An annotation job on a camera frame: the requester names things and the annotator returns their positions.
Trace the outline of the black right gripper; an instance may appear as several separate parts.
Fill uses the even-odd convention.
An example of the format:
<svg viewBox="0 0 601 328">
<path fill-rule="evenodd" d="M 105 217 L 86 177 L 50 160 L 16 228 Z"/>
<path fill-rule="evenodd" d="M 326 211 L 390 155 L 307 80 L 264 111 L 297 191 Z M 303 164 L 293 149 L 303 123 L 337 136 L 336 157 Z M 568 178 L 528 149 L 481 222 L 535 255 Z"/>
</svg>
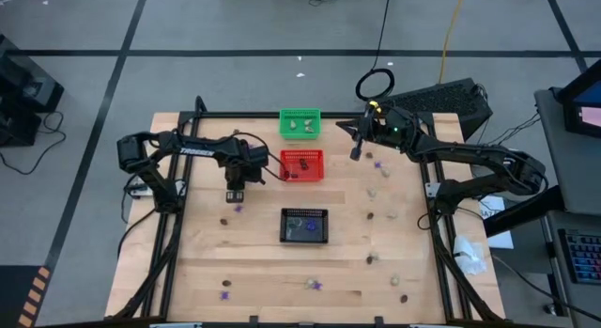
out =
<svg viewBox="0 0 601 328">
<path fill-rule="evenodd" d="M 413 114 L 397 107 L 391 107 L 380 122 L 382 109 L 366 105 L 361 117 L 340 120 L 337 127 L 348 133 L 355 145 L 350 152 L 351 160 L 359 160 L 362 154 L 362 144 L 371 142 L 387 148 L 406 152 L 412 145 L 417 134 L 417 121 Z"/>
</svg>

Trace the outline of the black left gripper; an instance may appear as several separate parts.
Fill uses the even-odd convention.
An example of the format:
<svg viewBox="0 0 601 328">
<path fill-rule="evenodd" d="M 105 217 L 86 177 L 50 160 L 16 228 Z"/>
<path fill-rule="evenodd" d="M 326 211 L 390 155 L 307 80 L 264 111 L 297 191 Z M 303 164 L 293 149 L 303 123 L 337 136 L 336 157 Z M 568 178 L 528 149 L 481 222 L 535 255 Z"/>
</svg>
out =
<svg viewBox="0 0 601 328">
<path fill-rule="evenodd" d="M 252 147 L 248 142 L 240 142 L 239 155 L 226 161 L 225 201 L 242 203 L 246 183 L 265 184 L 262 169 L 268 165 L 269 150 L 266 146 Z"/>
</svg>

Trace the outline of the black slotted plastic basket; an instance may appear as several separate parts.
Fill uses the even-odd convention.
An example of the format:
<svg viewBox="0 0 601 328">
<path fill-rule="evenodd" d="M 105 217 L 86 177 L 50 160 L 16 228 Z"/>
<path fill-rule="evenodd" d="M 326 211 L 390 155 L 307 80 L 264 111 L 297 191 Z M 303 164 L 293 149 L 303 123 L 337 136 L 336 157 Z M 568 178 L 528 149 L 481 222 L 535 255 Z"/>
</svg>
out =
<svg viewBox="0 0 601 328">
<path fill-rule="evenodd" d="M 314 220 L 316 230 L 309 230 L 307 220 Z M 280 218 L 280 242 L 315 243 L 329 242 L 329 211 L 325 209 L 282 208 Z"/>
</svg>

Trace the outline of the green slotted plastic basket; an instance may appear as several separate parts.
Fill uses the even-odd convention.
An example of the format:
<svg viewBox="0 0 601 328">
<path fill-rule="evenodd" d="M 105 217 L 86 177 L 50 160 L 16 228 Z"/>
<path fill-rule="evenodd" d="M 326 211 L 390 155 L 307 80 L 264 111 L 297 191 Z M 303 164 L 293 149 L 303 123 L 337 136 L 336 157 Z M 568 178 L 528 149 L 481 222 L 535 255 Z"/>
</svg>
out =
<svg viewBox="0 0 601 328">
<path fill-rule="evenodd" d="M 312 119 L 310 126 L 314 133 L 305 131 L 304 120 Z M 289 123 L 294 120 L 297 123 L 296 130 L 290 130 Z M 279 134 L 287 140 L 314 140 L 321 132 L 321 110 L 317 108 L 285 108 L 279 112 Z"/>
</svg>

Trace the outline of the red slotted plastic basket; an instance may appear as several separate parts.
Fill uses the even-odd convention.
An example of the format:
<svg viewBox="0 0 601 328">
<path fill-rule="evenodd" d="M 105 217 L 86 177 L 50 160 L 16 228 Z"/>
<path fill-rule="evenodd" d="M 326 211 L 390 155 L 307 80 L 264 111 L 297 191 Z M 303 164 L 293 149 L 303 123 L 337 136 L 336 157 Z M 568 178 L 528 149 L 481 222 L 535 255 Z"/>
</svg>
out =
<svg viewBox="0 0 601 328">
<path fill-rule="evenodd" d="M 308 165 L 308 170 L 301 170 L 300 159 Z M 324 155 L 321 149 L 282 149 L 280 161 L 280 177 L 284 178 L 284 172 L 298 174 L 297 179 L 289 179 L 287 182 L 317 182 L 324 179 Z"/>
</svg>

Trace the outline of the white printed paper sheet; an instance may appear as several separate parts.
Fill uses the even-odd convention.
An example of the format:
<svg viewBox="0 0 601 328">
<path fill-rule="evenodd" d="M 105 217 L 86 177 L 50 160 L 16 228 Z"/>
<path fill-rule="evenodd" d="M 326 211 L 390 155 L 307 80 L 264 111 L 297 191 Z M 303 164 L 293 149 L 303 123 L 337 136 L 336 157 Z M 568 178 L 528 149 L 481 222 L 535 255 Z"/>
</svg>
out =
<svg viewBox="0 0 601 328">
<path fill-rule="evenodd" d="M 480 212 L 485 220 L 505 210 L 504 200 L 500 196 L 489 195 L 479 201 Z M 514 243 L 510 231 L 505 231 L 487 239 L 490 248 L 513 249 Z"/>
</svg>

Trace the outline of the white crumpled plastic bag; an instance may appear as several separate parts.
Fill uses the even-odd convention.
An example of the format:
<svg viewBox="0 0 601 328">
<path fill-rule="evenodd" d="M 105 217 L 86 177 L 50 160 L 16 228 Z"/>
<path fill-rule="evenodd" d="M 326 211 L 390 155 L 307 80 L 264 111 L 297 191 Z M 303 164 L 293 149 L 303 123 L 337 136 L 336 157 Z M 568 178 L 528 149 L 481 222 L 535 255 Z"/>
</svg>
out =
<svg viewBox="0 0 601 328">
<path fill-rule="evenodd" d="M 455 238 L 453 257 L 465 274 L 477 275 L 487 270 L 483 246 L 478 242 L 469 241 L 464 236 Z"/>
</svg>

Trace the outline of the black desk support bar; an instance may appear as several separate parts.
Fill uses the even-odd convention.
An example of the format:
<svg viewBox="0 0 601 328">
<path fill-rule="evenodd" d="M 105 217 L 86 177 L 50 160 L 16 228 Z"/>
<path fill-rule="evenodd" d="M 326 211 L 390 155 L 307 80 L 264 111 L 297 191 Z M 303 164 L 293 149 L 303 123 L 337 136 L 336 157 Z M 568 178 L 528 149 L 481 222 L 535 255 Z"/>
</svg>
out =
<svg viewBox="0 0 601 328">
<path fill-rule="evenodd" d="M 486 218 L 483 221 L 485 234 L 488 238 L 493 237 L 517 226 L 522 226 L 544 217 L 550 211 L 563 211 L 564 209 L 561 189 L 559 186 L 554 186 L 545 192 Z"/>
</svg>

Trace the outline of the grey desk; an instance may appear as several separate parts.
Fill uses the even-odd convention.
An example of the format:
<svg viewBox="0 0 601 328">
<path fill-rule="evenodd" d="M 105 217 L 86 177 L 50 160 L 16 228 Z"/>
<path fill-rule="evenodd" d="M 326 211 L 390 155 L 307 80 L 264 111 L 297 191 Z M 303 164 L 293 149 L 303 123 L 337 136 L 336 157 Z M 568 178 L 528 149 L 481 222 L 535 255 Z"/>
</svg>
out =
<svg viewBox="0 0 601 328">
<path fill-rule="evenodd" d="M 601 216 L 601 138 L 567 131 L 551 90 L 534 98 L 566 209 Z"/>
</svg>

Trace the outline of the black equipment case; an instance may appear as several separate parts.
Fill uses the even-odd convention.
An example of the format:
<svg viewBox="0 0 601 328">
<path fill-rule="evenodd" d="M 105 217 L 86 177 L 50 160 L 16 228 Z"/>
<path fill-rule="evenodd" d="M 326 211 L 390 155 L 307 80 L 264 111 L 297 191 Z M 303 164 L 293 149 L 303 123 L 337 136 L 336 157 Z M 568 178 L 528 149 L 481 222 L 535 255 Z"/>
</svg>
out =
<svg viewBox="0 0 601 328">
<path fill-rule="evenodd" d="M 42 114 L 55 111 L 64 92 L 50 74 L 0 34 L 0 148 L 35 144 Z"/>
</svg>

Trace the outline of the black computer monitor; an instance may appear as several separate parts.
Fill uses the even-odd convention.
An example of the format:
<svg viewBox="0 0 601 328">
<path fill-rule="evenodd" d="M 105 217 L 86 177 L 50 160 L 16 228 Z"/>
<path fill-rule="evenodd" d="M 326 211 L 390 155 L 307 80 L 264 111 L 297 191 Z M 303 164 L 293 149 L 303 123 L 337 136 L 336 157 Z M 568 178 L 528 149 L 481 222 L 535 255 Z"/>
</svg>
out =
<svg viewBox="0 0 601 328">
<path fill-rule="evenodd" d="M 568 132 L 601 138 L 601 59 L 555 96 Z"/>
</svg>

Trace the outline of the backlit black keyboard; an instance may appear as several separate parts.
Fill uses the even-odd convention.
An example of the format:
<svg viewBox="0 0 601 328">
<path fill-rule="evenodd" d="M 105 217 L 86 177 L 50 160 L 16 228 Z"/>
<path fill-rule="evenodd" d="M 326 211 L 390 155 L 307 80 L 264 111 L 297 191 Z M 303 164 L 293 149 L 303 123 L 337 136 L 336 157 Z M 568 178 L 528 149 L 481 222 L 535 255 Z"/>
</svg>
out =
<svg viewBox="0 0 601 328">
<path fill-rule="evenodd" d="M 572 281 L 601 285 L 601 232 L 559 229 L 558 234 Z"/>
</svg>

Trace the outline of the black mat orange stripes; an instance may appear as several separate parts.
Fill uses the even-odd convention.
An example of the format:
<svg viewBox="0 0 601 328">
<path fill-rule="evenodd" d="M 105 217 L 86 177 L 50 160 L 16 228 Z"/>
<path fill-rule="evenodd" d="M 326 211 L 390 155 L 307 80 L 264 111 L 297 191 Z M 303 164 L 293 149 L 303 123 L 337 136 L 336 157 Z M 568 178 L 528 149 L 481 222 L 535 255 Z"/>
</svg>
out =
<svg viewBox="0 0 601 328">
<path fill-rule="evenodd" d="M 48 289 L 47 266 L 0 266 L 0 328 L 33 328 Z"/>
</svg>

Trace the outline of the grey keyboard shelf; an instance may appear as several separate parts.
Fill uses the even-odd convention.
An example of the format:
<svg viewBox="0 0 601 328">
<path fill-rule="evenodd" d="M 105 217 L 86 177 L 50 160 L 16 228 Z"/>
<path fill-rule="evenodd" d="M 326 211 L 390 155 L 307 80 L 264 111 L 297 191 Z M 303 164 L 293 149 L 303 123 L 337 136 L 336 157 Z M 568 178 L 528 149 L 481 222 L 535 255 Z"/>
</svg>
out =
<svg viewBox="0 0 601 328">
<path fill-rule="evenodd" d="M 567 270 L 559 229 L 601 232 L 601 216 L 550 211 L 547 214 L 547 235 L 550 264 L 561 303 L 573 328 L 601 328 L 601 285 L 576 284 Z"/>
</svg>

